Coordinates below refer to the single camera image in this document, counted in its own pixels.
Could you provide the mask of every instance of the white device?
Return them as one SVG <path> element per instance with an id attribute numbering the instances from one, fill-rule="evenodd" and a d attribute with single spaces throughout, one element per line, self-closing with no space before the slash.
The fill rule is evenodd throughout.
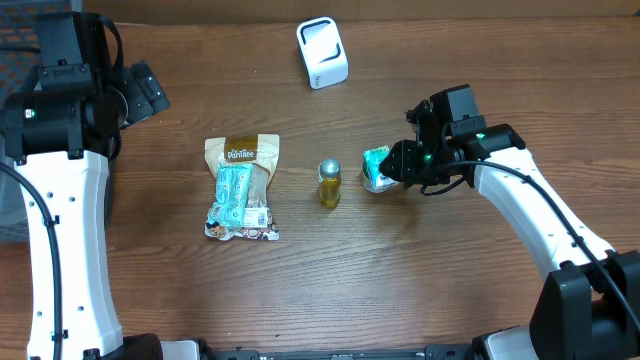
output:
<path id="1" fill-rule="evenodd" d="M 347 79 L 347 54 L 333 19 L 321 17 L 303 22 L 298 25 L 296 35 L 312 89 L 320 89 Z"/>

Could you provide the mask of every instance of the wood grain surface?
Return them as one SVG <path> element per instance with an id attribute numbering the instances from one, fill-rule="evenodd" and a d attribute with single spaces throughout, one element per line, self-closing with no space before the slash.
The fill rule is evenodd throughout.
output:
<path id="1" fill-rule="evenodd" d="M 631 16 L 637 0 L 85 0 L 114 21 L 155 24 Z"/>
<path id="2" fill-rule="evenodd" d="M 121 26 L 171 109 L 123 132 L 109 276 L 126 335 L 204 337 L 215 349 L 422 347 L 525 324 L 542 280 L 498 211 L 460 187 L 370 194 L 362 151 L 413 136 L 403 112 L 469 83 L 509 123 L 576 214 L 640 249 L 640 19 L 343 23 L 349 79 L 311 91 L 295 24 Z M 281 136 L 268 189 L 277 242 L 203 234 L 214 200 L 204 141 Z M 342 164 L 342 201 L 316 201 Z M 0 358 L 22 358 L 29 249 L 0 245 Z"/>

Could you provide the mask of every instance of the chip bag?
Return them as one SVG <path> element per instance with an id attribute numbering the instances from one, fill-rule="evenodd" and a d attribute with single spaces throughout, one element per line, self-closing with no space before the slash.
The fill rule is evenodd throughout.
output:
<path id="1" fill-rule="evenodd" d="M 280 154 L 278 135 L 259 134 L 205 141 L 204 158 L 216 179 L 216 199 L 207 214 L 205 234 L 220 240 L 234 236 L 278 240 L 267 205 L 267 186 Z"/>

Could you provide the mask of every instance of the black cable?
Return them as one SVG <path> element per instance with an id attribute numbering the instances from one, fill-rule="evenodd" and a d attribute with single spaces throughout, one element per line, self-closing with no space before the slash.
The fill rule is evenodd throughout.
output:
<path id="1" fill-rule="evenodd" d="M 120 39 L 120 33 L 116 28 L 116 24 L 106 16 L 99 16 L 98 20 L 113 34 L 116 38 L 116 44 L 118 45 L 118 54 L 116 55 L 116 61 L 113 63 L 113 71 L 119 73 L 124 67 L 124 57 L 122 55 L 122 39 Z"/>
<path id="2" fill-rule="evenodd" d="M 432 191 L 430 193 L 425 193 L 424 191 L 427 189 L 427 185 L 423 185 L 422 189 L 420 189 L 420 193 L 424 196 L 435 196 L 435 195 L 442 195 L 444 193 L 447 193 L 453 189 L 455 189 L 456 187 L 458 187 L 458 185 L 462 184 L 464 182 L 464 176 L 461 177 L 460 179 L 456 180 L 454 183 L 449 184 L 449 186 L 442 188 L 438 191 Z"/>
<path id="3" fill-rule="evenodd" d="M 609 285 L 609 289 L 613 292 L 616 299 L 620 302 L 620 305 L 622 305 L 625 313 L 627 313 L 627 315 L 631 318 L 631 321 L 636 327 L 637 333 L 640 334 L 640 321 L 638 321 L 638 317 L 633 312 L 633 309 L 631 308 L 631 305 L 625 298 L 624 294 L 622 293 L 620 288 L 618 288 L 618 286 L 613 281 L 611 276 L 609 276 L 609 273 L 604 269 L 602 264 L 600 264 L 600 260 L 596 258 L 596 256 L 591 252 L 591 250 L 589 250 L 587 245 L 584 243 L 584 239 L 582 238 L 582 236 L 578 235 L 578 233 L 573 228 L 573 226 L 571 226 L 571 224 L 569 223 L 569 220 L 567 220 L 567 217 L 562 213 L 562 210 L 560 210 L 560 208 L 558 207 L 558 204 L 556 204 L 556 202 L 553 201 L 551 196 L 545 191 L 545 189 L 542 188 L 542 186 L 540 186 L 537 182 L 535 182 L 535 180 L 533 180 L 533 178 L 531 178 L 531 176 L 529 175 L 525 175 L 508 166 L 486 162 L 486 161 L 473 161 L 473 160 L 456 161 L 456 162 L 442 165 L 441 167 L 439 167 L 438 170 L 444 170 L 447 168 L 460 167 L 460 166 L 487 166 L 487 167 L 492 167 L 498 170 L 502 170 L 506 173 L 509 173 L 511 175 L 514 175 L 522 179 L 523 181 L 531 185 L 534 189 L 536 189 L 538 193 L 540 193 L 540 195 L 547 201 L 547 203 L 549 204 L 549 207 L 551 207 L 551 210 L 553 210 L 553 212 L 556 214 L 556 216 L 558 217 L 562 225 L 564 225 L 564 227 L 567 229 L 567 231 L 573 238 L 573 241 L 575 241 L 576 245 L 580 247 L 582 252 L 584 252 L 584 254 L 589 258 L 589 260 L 591 260 L 593 265 L 596 267 L 596 270 L 598 271 L 598 273 L 600 273 L 600 275 L 604 278 L 605 282 Z"/>
<path id="4" fill-rule="evenodd" d="M 60 252 L 58 250 L 58 239 L 54 229 L 55 223 L 49 212 L 47 204 L 36 188 L 24 176 L 20 175 L 12 167 L 0 162 L 0 171 L 14 178 L 33 197 L 33 200 L 44 218 L 44 226 L 49 235 L 49 247 L 51 248 L 51 268 L 53 269 L 53 360 L 60 360 L 62 354 L 62 278 L 60 275 Z"/>
<path id="5" fill-rule="evenodd" d="M 35 54 L 40 54 L 40 49 L 33 46 L 0 45 L 0 51 L 32 52 Z"/>
<path id="6" fill-rule="evenodd" d="M 115 146 L 114 146 L 113 152 L 111 153 L 111 155 L 109 155 L 109 161 L 112 161 L 115 158 L 117 158 L 118 155 L 120 155 L 120 150 L 122 150 L 122 137 L 120 136 L 119 131 L 118 131 L 118 135 L 115 135 L 113 137 L 113 141 Z"/>

